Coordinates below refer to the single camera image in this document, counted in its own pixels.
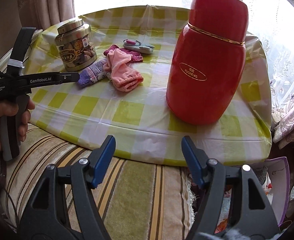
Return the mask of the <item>pink fleece cloth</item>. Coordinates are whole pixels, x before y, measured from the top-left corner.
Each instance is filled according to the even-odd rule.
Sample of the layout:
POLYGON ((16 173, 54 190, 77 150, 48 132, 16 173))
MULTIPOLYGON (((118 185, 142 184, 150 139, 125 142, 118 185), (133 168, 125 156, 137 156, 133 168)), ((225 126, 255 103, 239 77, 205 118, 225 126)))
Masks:
POLYGON ((130 66, 131 56, 119 49, 111 50, 106 56, 103 70, 114 87, 121 92, 130 92, 144 81, 139 71, 130 66))

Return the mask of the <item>magenta knitted glove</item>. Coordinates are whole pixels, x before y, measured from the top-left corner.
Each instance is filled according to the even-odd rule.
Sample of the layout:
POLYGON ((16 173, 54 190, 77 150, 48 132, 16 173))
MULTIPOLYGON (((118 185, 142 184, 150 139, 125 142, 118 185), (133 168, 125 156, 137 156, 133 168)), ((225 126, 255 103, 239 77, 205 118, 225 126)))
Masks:
POLYGON ((122 52, 124 52, 125 54, 130 55, 132 63, 143 62, 143 56, 140 54, 140 52, 137 52, 137 51, 134 51, 134 50, 129 50, 129 49, 126 49, 126 48, 119 48, 116 44, 111 45, 107 50, 105 50, 103 52, 103 55, 107 56, 108 53, 111 50, 115 50, 115 49, 119 49, 122 52))

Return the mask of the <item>purple knitted cloth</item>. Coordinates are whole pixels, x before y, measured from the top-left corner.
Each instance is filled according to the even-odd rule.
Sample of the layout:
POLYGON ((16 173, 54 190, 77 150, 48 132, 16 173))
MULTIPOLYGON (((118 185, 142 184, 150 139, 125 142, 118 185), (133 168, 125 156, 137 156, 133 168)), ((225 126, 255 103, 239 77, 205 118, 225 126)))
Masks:
POLYGON ((106 77, 106 72, 103 70, 105 63, 106 59, 102 59, 83 69, 79 74, 78 85, 84 88, 104 79, 106 77))

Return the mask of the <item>glass jar with metal lid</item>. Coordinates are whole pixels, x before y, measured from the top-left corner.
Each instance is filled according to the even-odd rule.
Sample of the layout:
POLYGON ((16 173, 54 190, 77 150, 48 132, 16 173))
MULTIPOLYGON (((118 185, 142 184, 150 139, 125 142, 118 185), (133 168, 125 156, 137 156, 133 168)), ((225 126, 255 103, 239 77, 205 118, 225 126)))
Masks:
POLYGON ((60 26, 55 44, 68 72, 80 71, 97 59, 91 26, 81 18, 60 26))

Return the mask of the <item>yellow checkered tablecloth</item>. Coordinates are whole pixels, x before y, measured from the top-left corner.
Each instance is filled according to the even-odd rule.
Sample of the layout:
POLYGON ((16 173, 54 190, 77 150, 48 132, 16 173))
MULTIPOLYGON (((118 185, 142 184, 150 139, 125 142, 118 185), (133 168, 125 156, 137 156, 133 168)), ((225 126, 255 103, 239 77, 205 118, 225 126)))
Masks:
POLYGON ((95 148, 113 135, 117 157, 146 163, 185 165, 185 135, 208 156, 228 165, 264 161, 272 145, 271 92, 263 46, 254 35, 246 36, 242 79, 218 122, 193 126, 168 108, 165 94, 172 54, 188 15, 187 9, 150 5, 84 15, 100 59, 107 48, 126 38, 154 46, 151 55, 134 65, 144 81, 128 93, 117 91, 109 79, 86 88, 76 83, 35 88, 32 124, 85 148, 95 148))

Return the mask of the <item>purple storage box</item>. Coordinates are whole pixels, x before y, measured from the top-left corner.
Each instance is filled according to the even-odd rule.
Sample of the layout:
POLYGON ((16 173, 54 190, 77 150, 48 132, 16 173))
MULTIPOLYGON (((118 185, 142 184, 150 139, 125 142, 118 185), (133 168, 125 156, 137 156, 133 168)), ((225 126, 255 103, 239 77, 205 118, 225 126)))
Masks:
POLYGON ((278 226, 283 223, 289 202, 290 174, 286 157, 266 159, 264 162, 251 164, 253 169, 268 168, 271 179, 273 199, 271 207, 274 211, 278 226))

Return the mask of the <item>pink curtain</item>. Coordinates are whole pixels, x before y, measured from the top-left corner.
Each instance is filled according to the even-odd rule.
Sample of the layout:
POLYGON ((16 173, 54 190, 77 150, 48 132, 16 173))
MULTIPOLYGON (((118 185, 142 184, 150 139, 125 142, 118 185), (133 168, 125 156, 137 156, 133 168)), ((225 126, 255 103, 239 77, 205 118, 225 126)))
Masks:
POLYGON ((17 0, 23 27, 48 27, 75 17, 74 0, 17 0))

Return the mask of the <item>red thermos flask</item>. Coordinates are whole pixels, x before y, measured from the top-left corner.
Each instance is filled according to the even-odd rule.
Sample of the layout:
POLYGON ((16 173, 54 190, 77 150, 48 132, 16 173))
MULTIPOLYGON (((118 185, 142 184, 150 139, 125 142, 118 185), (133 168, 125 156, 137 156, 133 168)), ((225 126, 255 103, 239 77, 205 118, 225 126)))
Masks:
POLYGON ((184 122, 216 122, 244 69, 249 13, 242 0, 192 0, 172 57, 166 100, 184 122))

